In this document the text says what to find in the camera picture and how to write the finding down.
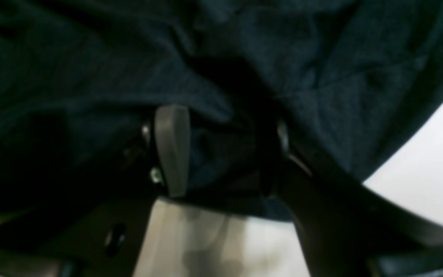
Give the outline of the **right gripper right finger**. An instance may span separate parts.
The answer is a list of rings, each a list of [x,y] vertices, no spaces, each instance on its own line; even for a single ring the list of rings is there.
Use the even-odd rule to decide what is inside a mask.
[[[309,164],[283,120],[268,192],[291,213],[312,277],[443,277],[443,225],[378,196],[325,157]]]

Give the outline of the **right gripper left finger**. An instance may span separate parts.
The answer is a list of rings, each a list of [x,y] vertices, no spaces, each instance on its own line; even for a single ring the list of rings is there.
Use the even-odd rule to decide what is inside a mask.
[[[121,153],[119,178],[68,187],[0,224],[0,276],[132,276],[156,199],[187,193],[189,152],[189,108],[158,107]]]

